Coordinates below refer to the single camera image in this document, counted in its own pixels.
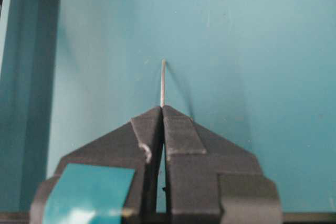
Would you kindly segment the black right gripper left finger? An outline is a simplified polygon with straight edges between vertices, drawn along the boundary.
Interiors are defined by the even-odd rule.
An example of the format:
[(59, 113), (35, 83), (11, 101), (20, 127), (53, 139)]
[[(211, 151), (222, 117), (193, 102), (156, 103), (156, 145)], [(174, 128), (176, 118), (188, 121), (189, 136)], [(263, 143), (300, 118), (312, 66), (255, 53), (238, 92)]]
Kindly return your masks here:
[(31, 223), (140, 223), (156, 211), (161, 109), (63, 156), (42, 182)]

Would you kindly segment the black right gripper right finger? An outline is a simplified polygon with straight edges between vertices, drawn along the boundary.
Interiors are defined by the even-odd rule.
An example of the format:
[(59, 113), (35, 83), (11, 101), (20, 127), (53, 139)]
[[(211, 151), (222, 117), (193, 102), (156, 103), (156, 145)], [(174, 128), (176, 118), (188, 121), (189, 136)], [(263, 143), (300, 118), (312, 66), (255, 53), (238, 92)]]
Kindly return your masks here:
[(253, 153), (171, 106), (162, 111), (172, 223), (282, 223), (277, 187)]

